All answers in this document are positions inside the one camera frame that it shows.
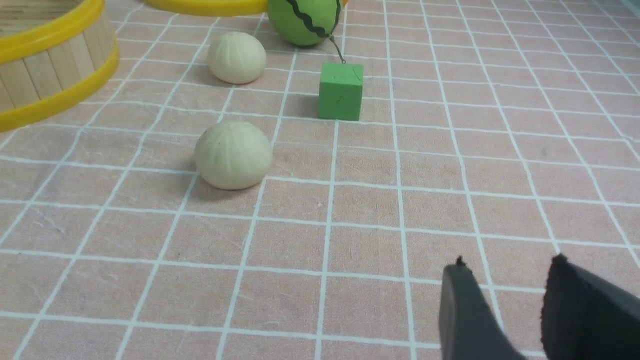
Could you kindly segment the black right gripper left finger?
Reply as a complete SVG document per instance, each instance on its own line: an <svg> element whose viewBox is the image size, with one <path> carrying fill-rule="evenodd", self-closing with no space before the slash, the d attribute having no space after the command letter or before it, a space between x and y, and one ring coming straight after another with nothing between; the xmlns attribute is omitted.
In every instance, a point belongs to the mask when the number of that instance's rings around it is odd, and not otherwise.
<svg viewBox="0 0 640 360"><path fill-rule="evenodd" d="M462 256L442 272L438 329L443 360L525 359L501 330Z"/></svg>

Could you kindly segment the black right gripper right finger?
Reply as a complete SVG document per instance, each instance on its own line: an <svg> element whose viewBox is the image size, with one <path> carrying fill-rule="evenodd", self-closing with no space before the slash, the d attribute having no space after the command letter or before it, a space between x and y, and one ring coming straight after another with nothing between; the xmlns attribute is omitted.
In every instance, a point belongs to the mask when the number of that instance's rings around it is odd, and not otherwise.
<svg viewBox="0 0 640 360"><path fill-rule="evenodd" d="M639 298L556 255L542 301L541 342L549 360L637 360Z"/></svg>

